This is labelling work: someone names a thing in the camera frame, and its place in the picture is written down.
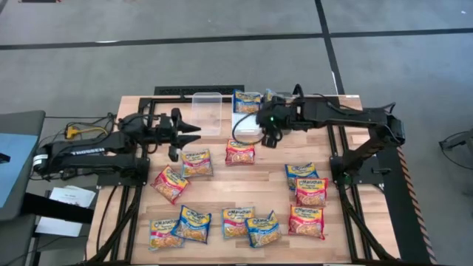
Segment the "clear plastic bin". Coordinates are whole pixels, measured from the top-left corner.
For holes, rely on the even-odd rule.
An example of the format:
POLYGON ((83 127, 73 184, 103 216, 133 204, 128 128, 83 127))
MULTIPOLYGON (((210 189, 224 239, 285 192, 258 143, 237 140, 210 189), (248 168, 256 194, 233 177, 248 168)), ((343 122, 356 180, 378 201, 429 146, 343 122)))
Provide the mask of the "clear plastic bin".
POLYGON ((192 95, 191 124, 201 128, 202 136, 217 136, 222 127, 222 95, 197 92, 192 95))

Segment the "white paper sheet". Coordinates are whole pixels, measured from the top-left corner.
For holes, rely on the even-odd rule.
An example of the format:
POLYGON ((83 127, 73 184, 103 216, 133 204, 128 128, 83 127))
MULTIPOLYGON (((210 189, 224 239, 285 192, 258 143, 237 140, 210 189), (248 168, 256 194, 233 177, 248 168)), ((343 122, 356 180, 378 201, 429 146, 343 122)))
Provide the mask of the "white paper sheet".
POLYGON ((41 217, 35 232, 59 236, 77 237, 81 231, 82 224, 79 222, 68 222, 62 219, 41 217))
POLYGON ((49 198, 51 200, 77 205, 82 208, 88 208, 92 204, 95 195, 96 193, 94 191, 67 185, 63 188, 54 187, 49 198))

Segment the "blue Maruchan ramen pack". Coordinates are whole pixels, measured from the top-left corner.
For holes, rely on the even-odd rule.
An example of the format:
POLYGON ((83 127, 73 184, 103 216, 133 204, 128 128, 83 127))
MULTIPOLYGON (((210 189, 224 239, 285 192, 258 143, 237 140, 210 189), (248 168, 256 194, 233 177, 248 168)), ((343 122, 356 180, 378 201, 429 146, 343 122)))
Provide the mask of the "blue Maruchan ramen pack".
POLYGON ((233 112, 241 114, 250 114, 258 112, 261 104, 261 95, 259 93, 246 93, 240 90, 234 90, 233 93, 233 112))
POLYGON ((293 191, 296 188, 297 178, 318 178, 314 163, 307 163, 305 165, 289 165, 285 164, 285 173, 287 177, 288 188, 293 191))
POLYGON ((271 211, 266 218, 247 218, 245 227, 252 248, 261 248, 282 237, 279 220, 274 211, 271 211))
POLYGON ((182 205, 177 224, 171 230, 171 235, 181 239, 206 244, 210 230, 212 215, 203 214, 182 205))

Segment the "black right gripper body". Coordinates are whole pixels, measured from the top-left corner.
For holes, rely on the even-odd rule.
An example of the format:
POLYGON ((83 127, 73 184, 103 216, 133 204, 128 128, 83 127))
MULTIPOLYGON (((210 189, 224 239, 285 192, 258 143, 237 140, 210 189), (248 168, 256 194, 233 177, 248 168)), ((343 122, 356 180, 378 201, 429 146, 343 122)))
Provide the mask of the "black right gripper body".
POLYGON ((284 98, 273 97, 265 101, 256 113, 256 123, 265 129, 290 129, 294 113, 295 108, 284 98))

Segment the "grey side cart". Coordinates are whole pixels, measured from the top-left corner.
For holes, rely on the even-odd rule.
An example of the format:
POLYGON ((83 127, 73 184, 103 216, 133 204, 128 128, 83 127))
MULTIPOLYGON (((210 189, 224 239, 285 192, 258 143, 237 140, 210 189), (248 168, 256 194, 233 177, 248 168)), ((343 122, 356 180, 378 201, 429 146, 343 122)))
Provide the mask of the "grey side cart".
MULTIPOLYGON (((0 126, 5 126, 4 129, 0 128, 0 133, 29 134, 38 138, 41 136, 45 116, 46 112, 43 110, 0 115, 0 126)), ((33 151, 28 154, 6 203, 0 208, 0 222, 14 219, 20 215, 32 164, 33 151)))

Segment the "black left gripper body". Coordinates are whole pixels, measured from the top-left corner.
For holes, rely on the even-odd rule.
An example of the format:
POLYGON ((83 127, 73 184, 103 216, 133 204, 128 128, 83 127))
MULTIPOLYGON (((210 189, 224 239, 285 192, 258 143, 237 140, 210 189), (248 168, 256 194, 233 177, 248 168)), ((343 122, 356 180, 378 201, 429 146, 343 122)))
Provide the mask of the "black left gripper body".
POLYGON ((159 124, 148 129, 147 143, 158 146, 168 143, 177 148, 177 115, 152 115, 150 119, 157 120, 159 124))

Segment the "white plastic bin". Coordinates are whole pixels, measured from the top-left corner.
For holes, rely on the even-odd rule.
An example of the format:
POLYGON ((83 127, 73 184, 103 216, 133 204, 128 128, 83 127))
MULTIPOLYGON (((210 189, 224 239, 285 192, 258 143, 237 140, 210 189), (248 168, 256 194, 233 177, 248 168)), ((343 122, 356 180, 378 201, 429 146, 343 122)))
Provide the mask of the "white plastic bin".
POLYGON ((260 127, 256 124, 256 113, 241 114, 233 112, 233 95, 231 103, 232 129, 235 135, 256 136, 261 133, 260 127))

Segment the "black cart beam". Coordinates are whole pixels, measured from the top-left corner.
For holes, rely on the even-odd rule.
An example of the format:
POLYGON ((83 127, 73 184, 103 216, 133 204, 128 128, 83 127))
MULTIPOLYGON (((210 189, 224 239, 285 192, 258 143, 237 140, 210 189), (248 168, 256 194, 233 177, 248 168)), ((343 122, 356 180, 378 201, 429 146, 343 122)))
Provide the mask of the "black cart beam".
POLYGON ((35 214, 37 216, 85 224, 90 224, 94 215, 92 209, 59 202, 31 193, 24 195, 21 212, 23 214, 35 214))

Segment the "red Maruchan ramen pack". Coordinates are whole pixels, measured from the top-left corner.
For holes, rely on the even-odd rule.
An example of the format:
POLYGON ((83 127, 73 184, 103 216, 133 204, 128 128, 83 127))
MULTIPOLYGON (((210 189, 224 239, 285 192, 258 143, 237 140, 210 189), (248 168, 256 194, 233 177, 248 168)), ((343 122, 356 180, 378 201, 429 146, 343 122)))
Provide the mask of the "red Maruchan ramen pack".
POLYGON ((296 204, 298 206, 311 206, 323 208, 327 201, 327 178, 297 178, 296 179, 296 204))
POLYGON ((312 236, 325 240, 324 210, 322 208, 290 207, 288 233, 298 236, 312 236))
POLYGON ((171 166, 166 166, 154 179, 151 187, 165 197, 172 205, 190 185, 190 182, 174 171, 171 166))
POLYGON ((227 166, 253 165, 255 163, 254 145, 245 145, 230 139, 225 151, 225 164, 227 166))

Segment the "blue board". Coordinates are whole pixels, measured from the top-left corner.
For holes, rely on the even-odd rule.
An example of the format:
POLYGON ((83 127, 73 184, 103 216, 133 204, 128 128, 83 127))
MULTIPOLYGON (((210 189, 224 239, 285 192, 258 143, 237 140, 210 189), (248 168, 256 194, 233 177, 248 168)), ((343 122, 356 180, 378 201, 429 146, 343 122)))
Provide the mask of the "blue board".
POLYGON ((8 163, 0 163, 0 208, 5 205, 37 140, 37 135, 0 133, 0 153, 10 157, 8 163))

